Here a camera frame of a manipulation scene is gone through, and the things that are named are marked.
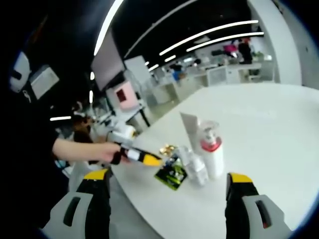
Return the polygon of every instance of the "clear plastic bottle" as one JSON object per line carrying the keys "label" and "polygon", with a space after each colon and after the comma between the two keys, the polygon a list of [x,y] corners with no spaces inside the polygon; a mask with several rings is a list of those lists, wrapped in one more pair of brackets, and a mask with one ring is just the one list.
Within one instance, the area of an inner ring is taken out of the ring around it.
{"label": "clear plastic bottle", "polygon": [[193,153],[191,157],[192,170],[194,172],[193,181],[200,186],[204,186],[208,181],[206,166],[199,155]]}
{"label": "clear plastic bottle", "polygon": [[208,173],[201,156],[195,154],[186,146],[178,147],[175,152],[181,159],[188,178],[203,186],[208,181]]}

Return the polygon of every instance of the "round white table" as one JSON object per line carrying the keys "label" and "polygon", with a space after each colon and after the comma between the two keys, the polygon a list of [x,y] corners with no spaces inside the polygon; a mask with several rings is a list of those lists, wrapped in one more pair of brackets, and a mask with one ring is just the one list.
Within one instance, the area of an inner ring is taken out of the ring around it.
{"label": "round white table", "polygon": [[159,119],[135,146],[157,153],[166,143],[190,146],[179,112],[220,123],[224,174],[203,188],[187,179],[173,191],[142,164],[114,166],[124,192],[165,239],[224,239],[226,173],[249,176],[285,213],[294,230],[319,189],[319,91],[279,84],[203,88]]}

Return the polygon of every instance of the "person's arm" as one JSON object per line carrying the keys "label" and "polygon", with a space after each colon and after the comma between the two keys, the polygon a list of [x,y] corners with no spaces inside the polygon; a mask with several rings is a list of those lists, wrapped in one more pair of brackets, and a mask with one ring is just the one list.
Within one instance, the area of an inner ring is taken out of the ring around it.
{"label": "person's arm", "polygon": [[66,161],[98,160],[111,162],[121,147],[115,143],[76,143],[58,138],[53,145],[53,153]]}

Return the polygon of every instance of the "white bottle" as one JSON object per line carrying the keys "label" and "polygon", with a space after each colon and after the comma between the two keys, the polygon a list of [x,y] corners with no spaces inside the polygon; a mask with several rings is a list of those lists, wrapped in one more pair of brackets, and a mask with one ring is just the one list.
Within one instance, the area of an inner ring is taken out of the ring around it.
{"label": "white bottle", "polygon": [[209,178],[219,178],[224,171],[223,147],[217,135],[218,124],[213,121],[202,122],[199,126],[199,152],[203,156]]}

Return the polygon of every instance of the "white wall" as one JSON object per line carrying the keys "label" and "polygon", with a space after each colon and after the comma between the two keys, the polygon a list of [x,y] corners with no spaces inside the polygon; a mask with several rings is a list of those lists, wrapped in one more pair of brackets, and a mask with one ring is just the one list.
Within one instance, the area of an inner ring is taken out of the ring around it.
{"label": "white wall", "polygon": [[300,58],[303,85],[319,90],[319,50],[298,17],[278,2],[283,17],[293,35]]}
{"label": "white wall", "polygon": [[271,55],[270,46],[268,46],[264,37],[251,37],[250,45],[252,45],[254,52],[260,51],[264,55]]}
{"label": "white wall", "polygon": [[275,81],[282,84],[301,85],[302,72],[298,51],[283,16],[271,0],[248,0],[254,19],[259,20],[265,32],[265,41],[273,51],[276,63]]}

